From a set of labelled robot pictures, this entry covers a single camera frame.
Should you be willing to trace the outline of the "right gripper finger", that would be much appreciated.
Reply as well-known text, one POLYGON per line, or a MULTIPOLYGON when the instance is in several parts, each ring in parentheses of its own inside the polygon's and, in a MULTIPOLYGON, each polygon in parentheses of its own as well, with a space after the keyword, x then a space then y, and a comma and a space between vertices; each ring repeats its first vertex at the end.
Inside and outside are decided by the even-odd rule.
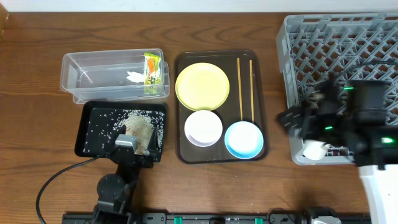
POLYGON ((292 106, 279 113, 276 120, 286 134, 296 129, 307 130, 307 110, 301 106, 292 106))
POLYGON ((335 79, 329 78, 315 85, 314 92, 317 105, 321 106, 325 103, 338 104, 338 88, 335 85, 335 79))

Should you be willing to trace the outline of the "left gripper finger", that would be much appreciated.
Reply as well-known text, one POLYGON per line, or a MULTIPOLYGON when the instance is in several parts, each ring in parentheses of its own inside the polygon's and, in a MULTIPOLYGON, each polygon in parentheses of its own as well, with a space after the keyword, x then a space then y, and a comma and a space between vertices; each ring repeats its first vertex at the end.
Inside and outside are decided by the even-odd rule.
POLYGON ((116 149, 119 145, 121 145, 120 141, 123 140, 126 133, 126 126, 122 125, 116 131, 111 133, 110 139, 107 143, 107 149, 116 149))
POLYGON ((154 128, 152 135, 150 137, 150 141, 147 146, 147 151, 151 157, 159 156, 159 145, 157 142, 157 128, 154 128))

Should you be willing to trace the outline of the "white cup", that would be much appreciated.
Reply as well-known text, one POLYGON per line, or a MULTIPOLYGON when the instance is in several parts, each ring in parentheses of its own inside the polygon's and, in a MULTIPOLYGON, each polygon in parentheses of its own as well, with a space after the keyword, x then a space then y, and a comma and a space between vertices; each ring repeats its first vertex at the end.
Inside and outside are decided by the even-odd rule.
POLYGON ((329 148, 330 144, 327 142, 308 139, 304 141, 303 155, 310 160, 319 161, 326 156, 329 148))

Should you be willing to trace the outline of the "pink bowl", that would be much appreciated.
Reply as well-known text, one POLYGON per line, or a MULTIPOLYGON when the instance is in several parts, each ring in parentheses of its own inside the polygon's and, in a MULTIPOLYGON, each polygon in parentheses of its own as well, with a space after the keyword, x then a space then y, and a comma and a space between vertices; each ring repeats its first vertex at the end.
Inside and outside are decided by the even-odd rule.
POLYGON ((201 110, 192 113, 184 124, 186 138, 195 146, 208 147, 221 137, 223 124, 214 112, 201 110))

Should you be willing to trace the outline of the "white tissue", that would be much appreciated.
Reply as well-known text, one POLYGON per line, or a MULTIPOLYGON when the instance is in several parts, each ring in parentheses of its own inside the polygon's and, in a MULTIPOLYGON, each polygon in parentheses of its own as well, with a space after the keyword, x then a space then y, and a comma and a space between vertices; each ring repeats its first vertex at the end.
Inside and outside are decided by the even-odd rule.
POLYGON ((138 73, 138 72, 127 72, 127 77, 126 77, 130 82, 133 83, 145 83, 146 76, 143 73, 138 73))

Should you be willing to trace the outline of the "blue bowl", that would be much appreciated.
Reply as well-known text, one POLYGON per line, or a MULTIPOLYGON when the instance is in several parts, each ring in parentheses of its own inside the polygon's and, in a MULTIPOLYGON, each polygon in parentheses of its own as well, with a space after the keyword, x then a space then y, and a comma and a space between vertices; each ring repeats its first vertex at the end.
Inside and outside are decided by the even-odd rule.
POLYGON ((238 121, 226 130, 224 144, 232 156, 238 159, 252 159, 262 151, 264 137, 255 124, 238 121))

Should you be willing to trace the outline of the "wooden chopstick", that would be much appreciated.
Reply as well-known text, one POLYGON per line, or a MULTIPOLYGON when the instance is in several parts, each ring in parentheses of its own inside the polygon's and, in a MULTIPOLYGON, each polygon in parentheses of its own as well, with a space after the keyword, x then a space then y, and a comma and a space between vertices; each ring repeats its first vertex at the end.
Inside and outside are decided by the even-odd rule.
POLYGON ((253 88, 253 70, 252 60, 249 61, 249 79, 250 79, 250 100, 251 100, 251 122, 254 123, 254 88, 253 88))
POLYGON ((243 99, 242 99, 242 88, 241 88, 241 66, 240 66, 240 58, 236 59, 237 63, 237 74, 238 74, 238 90, 239 90, 239 112, 240 112, 240 120, 243 120, 243 99))

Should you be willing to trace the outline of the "green yellow snack wrapper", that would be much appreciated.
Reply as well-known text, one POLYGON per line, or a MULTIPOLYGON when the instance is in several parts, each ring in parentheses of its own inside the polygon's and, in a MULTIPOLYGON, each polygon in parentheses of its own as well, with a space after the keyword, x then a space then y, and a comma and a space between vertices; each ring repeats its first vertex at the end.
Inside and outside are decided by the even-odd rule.
POLYGON ((144 54, 144 92, 150 95, 155 95, 161 83, 161 57, 149 52, 144 54))

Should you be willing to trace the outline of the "yellow plate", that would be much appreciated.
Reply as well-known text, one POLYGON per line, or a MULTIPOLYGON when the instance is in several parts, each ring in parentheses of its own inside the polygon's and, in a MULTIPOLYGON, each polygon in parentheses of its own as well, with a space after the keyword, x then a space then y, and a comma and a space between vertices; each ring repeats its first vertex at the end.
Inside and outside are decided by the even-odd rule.
POLYGON ((175 93, 184 107, 192 110, 215 110, 228 98, 229 79, 211 63, 194 63, 184 68, 175 83, 175 93))

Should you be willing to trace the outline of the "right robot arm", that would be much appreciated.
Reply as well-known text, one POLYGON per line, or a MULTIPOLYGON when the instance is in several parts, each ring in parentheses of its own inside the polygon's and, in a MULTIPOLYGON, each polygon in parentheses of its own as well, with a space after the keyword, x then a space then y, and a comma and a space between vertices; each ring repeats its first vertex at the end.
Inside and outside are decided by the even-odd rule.
POLYGON ((291 137, 303 141, 307 159, 323 159, 332 146, 353 152, 368 199, 373 223, 397 223, 397 126, 386 124, 386 83, 352 80, 345 87, 346 109, 333 80, 321 83, 320 106, 292 106, 279 113, 277 122, 291 137))

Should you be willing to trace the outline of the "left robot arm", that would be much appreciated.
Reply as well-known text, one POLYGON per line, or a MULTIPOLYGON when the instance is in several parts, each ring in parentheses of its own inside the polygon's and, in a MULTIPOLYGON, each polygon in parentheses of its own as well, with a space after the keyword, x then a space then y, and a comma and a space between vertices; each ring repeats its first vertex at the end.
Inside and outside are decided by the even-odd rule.
POLYGON ((140 216, 130 212, 132 195, 142 168, 153 168, 160 161, 157 130, 149 136, 148 155, 136 154, 137 139, 126 134, 126 127, 116 131, 105 147, 105 158, 118 165, 113 174, 102 177, 97 184, 98 201, 91 223, 139 223, 140 216))

